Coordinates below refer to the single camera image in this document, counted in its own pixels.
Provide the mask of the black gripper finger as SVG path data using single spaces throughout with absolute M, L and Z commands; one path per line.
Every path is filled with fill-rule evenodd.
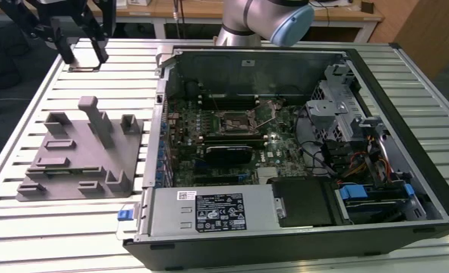
M 62 34 L 60 20 L 46 14 L 37 16 L 23 1 L 0 1 L 0 10 L 30 38 L 41 38 L 53 49 L 58 50 L 66 64 L 76 61 L 68 39 Z
M 92 45 L 101 63 L 109 59 L 106 52 L 106 45 L 109 38 L 116 30 L 116 1 L 104 0 L 93 1 L 100 10 L 102 11 L 102 24 L 98 23 L 89 5 L 85 6 L 82 13 L 84 31 L 92 40 Z

